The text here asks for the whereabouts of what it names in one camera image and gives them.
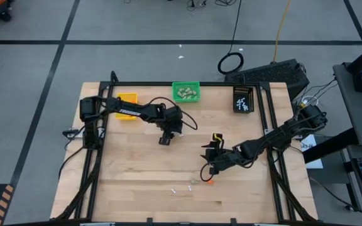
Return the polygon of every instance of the yellow box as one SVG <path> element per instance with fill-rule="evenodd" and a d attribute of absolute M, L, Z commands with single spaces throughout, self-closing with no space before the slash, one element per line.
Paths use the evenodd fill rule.
<path fill-rule="evenodd" d="M 138 103 L 138 94 L 137 93 L 122 93 L 118 94 L 118 97 L 121 98 L 123 101 L 127 101 L 133 104 Z M 116 119 L 122 120 L 122 121 L 130 121 L 135 120 L 136 116 L 129 116 L 126 114 L 116 113 Z"/>

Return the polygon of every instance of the black metal frame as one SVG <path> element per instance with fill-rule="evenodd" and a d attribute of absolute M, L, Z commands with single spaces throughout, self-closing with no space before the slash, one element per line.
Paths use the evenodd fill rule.
<path fill-rule="evenodd" d="M 118 79 L 115 77 L 115 75 L 111 74 L 110 82 L 100 82 L 98 95 L 103 96 L 105 88 L 108 88 L 107 95 L 112 96 L 115 86 L 171 86 L 171 85 L 172 85 L 172 82 L 119 82 Z M 201 82 L 200 85 L 201 86 L 235 86 L 237 84 L 225 83 L 225 82 Z M 266 121 L 265 108 L 263 105 L 263 97 L 262 97 L 261 90 L 262 89 L 265 90 L 268 105 L 269 105 L 269 110 L 270 110 L 270 119 L 271 119 L 272 127 L 276 128 L 277 127 L 276 114 L 275 114 L 275 110 L 273 107 L 273 101 L 271 98 L 272 95 L 270 93 L 269 83 L 268 82 L 260 82 L 260 83 L 252 82 L 252 83 L 245 83 L 243 85 L 249 86 L 249 87 L 254 87 L 256 89 L 256 94 L 258 96 L 257 98 L 258 98 L 259 111 L 260 111 L 260 116 L 261 116 L 261 123 L 262 123 L 262 128 L 263 128 L 264 134 L 265 134 L 265 129 L 268 129 L 268 124 Z M 108 116 L 103 118 L 102 129 L 104 131 L 107 129 L 107 123 L 108 123 Z M 102 157 L 102 152 L 104 149 L 104 138 L 105 138 L 105 136 L 102 137 L 101 147 L 96 150 L 97 151 L 96 159 L 97 158 L 101 159 L 101 157 Z M 82 172 L 82 180 L 80 182 L 81 186 L 83 186 L 85 184 L 85 181 L 88 177 L 93 151 L 94 150 L 92 150 L 92 149 L 87 150 L 87 154 L 85 157 L 85 163 L 84 163 L 84 169 Z M 270 158 L 268 158 L 268 165 L 270 166 L 271 164 L 273 164 L 272 147 L 268 147 L 268 154 L 270 155 Z M 285 162 L 284 162 L 282 153 L 279 153 L 279 163 L 280 163 L 280 170 L 282 172 L 283 179 L 285 180 L 285 183 L 288 186 L 287 171 L 286 171 Z M 92 183 L 89 203 L 87 206 L 86 219 L 92 219 L 94 202 L 96 199 L 98 177 L 99 177 L 99 171 L 97 172 L 97 176 Z M 284 220 L 284 217 L 283 217 L 283 209 L 282 209 L 282 204 L 281 204 L 281 200 L 280 200 L 278 185 L 277 185 L 277 182 L 272 177 L 271 177 L 271 183 L 272 183 L 272 188 L 273 188 L 273 197 L 275 199 L 275 208 L 276 208 L 276 213 L 277 213 L 277 219 L 279 222 L 281 222 Z M 81 202 L 77 205 L 77 207 L 75 209 L 74 218 L 80 218 L 80 213 L 82 211 L 82 206 L 83 206 L 82 203 L 83 203 L 83 199 L 81 200 Z M 290 220 L 295 220 L 294 209 L 289 200 L 287 200 L 287 205 L 288 205 L 288 212 L 289 212 Z M 231 223 L 232 223 L 232 225 L 252 225 L 250 223 L 237 223 L 235 218 L 231 219 Z M 139 224 L 140 225 L 146 225 L 146 224 L 153 225 L 153 219 L 148 218 L 146 223 L 138 223 L 138 225 Z M 212 223 L 211 225 L 229 225 L 229 223 L 225 223 L 225 224 L 223 224 L 223 223 L 213 224 Z"/>

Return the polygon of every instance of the green basket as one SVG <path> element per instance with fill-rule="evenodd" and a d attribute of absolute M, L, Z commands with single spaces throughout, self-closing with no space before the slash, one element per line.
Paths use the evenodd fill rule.
<path fill-rule="evenodd" d="M 196 91 L 196 99 L 183 99 L 178 96 L 179 89 L 190 88 L 193 91 Z M 186 102 L 198 102 L 200 101 L 200 85 L 199 82 L 173 82 L 173 99 L 178 103 Z"/>

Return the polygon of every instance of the wooden table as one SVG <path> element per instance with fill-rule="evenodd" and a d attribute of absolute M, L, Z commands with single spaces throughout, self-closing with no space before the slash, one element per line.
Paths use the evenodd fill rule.
<path fill-rule="evenodd" d="M 287 88 L 284 83 L 271 83 L 270 86 L 277 122 L 281 125 L 292 117 Z M 98 87 L 99 83 L 84 83 L 80 98 L 97 95 Z M 277 222 L 266 154 L 259 156 L 250 169 L 235 166 L 222 171 L 214 177 L 212 185 L 199 179 L 200 168 L 206 163 L 200 157 L 205 153 L 201 146 L 209 143 L 213 132 L 223 134 L 225 148 L 263 135 L 256 92 L 255 111 L 235 114 L 231 103 L 232 87 L 200 89 L 200 102 L 179 104 L 197 121 L 199 129 L 194 131 L 184 126 L 185 136 L 176 136 L 169 146 L 158 144 L 162 132 L 156 125 L 140 119 L 118 121 L 114 114 L 109 115 L 93 221 L 146 222 L 146 218 L 153 217 L 154 222 L 228 223 L 230 218 L 236 218 L 239 223 Z M 172 88 L 163 86 L 114 88 L 114 96 L 120 92 L 138 93 L 140 104 L 158 96 L 172 98 Z M 264 92 L 263 96 L 268 126 L 272 127 Z M 82 126 L 77 108 L 74 127 Z M 66 158 L 81 145 L 80 139 L 72 142 Z M 297 141 L 292 146 L 300 148 Z M 59 215 L 77 193 L 85 153 L 79 153 L 64 167 L 51 217 Z M 317 218 L 302 155 L 288 149 L 284 156 L 291 191 L 310 215 Z M 192 179 L 199 183 L 192 185 Z M 280 196 L 285 204 L 282 191 Z M 88 199 L 87 194 L 83 217 Z M 286 206 L 283 212 L 284 217 L 288 218 Z"/>

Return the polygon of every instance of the white paper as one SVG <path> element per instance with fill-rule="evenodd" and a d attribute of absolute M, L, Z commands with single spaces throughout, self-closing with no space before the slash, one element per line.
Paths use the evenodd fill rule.
<path fill-rule="evenodd" d="M 314 137 L 314 135 L 311 134 L 301 141 L 301 150 L 304 152 L 316 145 L 317 145 L 317 143 L 315 142 L 315 137 Z M 323 169 L 324 168 L 324 166 L 322 165 L 321 159 L 317 159 L 315 161 L 307 163 L 306 167 L 307 167 L 307 169 Z"/>

